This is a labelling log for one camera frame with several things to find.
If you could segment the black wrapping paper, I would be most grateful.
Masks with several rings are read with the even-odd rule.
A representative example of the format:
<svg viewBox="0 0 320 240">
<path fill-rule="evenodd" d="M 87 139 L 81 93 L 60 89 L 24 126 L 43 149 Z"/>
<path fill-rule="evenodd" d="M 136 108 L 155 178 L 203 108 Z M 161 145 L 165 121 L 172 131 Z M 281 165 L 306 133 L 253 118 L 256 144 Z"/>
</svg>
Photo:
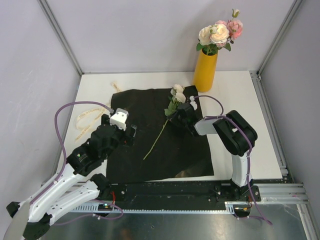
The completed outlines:
<svg viewBox="0 0 320 240">
<path fill-rule="evenodd" d="M 112 183 L 138 183 L 169 178 L 214 175 L 207 136 L 193 137 L 166 121 L 170 89 L 131 89 L 115 93 L 113 109 L 129 112 L 127 126 L 137 127 L 133 146 L 118 146 L 107 159 Z"/>
</svg>

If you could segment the pink flower stem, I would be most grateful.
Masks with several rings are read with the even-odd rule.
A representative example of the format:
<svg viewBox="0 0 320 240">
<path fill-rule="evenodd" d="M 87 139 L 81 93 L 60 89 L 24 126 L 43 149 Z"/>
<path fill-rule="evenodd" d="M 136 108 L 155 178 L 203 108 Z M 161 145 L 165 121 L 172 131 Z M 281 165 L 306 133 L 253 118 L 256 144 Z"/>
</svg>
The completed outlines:
<svg viewBox="0 0 320 240">
<path fill-rule="evenodd" d="M 243 23 L 238 19 L 240 11 L 238 9 L 232 10 L 232 19 L 227 21 L 227 29 L 229 30 L 230 42 L 233 44 L 235 39 L 239 38 L 243 32 Z"/>
<path fill-rule="evenodd" d="M 211 41 L 218 47 L 223 48 L 229 38 L 229 30 L 227 28 L 227 23 L 225 21 L 219 20 L 214 25 L 215 31 L 211 35 Z"/>
</svg>

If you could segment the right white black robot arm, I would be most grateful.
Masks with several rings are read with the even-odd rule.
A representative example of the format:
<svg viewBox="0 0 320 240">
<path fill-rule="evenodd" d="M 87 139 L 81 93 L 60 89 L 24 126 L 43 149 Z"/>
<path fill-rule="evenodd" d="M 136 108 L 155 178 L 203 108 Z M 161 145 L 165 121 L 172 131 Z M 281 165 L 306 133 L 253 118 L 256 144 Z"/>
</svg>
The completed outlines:
<svg viewBox="0 0 320 240">
<path fill-rule="evenodd" d="M 233 186 L 231 196 L 242 201 L 252 191 L 251 153 L 258 139 L 254 128 L 236 110 L 225 115 L 198 118 L 190 103 L 183 103 L 167 119 L 186 129 L 193 137 L 217 134 L 231 154 Z"/>
</svg>

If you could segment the cream printed ribbon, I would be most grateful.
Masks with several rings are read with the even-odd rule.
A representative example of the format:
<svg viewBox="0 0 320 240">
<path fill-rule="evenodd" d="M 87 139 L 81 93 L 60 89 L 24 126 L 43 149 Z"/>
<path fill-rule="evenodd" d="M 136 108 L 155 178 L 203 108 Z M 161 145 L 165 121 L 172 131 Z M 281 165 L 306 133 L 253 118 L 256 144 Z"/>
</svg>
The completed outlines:
<svg viewBox="0 0 320 240">
<path fill-rule="evenodd" d="M 75 128 L 79 130 L 79 135 L 75 137 L 74 142 L 78 142 L 87 133 L 91 132 L 92 127 L 106 112 L 107 109 L 100 106 L 86 110 L 78 115 L 75 121 Z"/>
</svg>

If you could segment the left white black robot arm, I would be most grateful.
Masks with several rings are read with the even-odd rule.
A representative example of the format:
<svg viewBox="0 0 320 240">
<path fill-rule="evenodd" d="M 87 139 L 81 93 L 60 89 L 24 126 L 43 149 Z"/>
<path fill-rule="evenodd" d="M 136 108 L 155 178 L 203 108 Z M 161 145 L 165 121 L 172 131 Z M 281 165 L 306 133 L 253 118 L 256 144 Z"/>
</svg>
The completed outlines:
<svg viewBox="0 0 320 240">
<path fill-rule="evenodd" d="M 111 184 L 102 173 L 91 178 L 88 175 L 119 145 L 132 143 L 136 127 L 126 130 L 128 115 L 128 111 L 121 108 L 111 116 L 104 114 L 101 125 L 85 143 L 73 150 L 56 176 L 25 201 L 11 202 L 6 207 L 12 222 L 5 232 L 5 240 L 37 240 L 74 208 L 110 196 Z"/>
</svg>

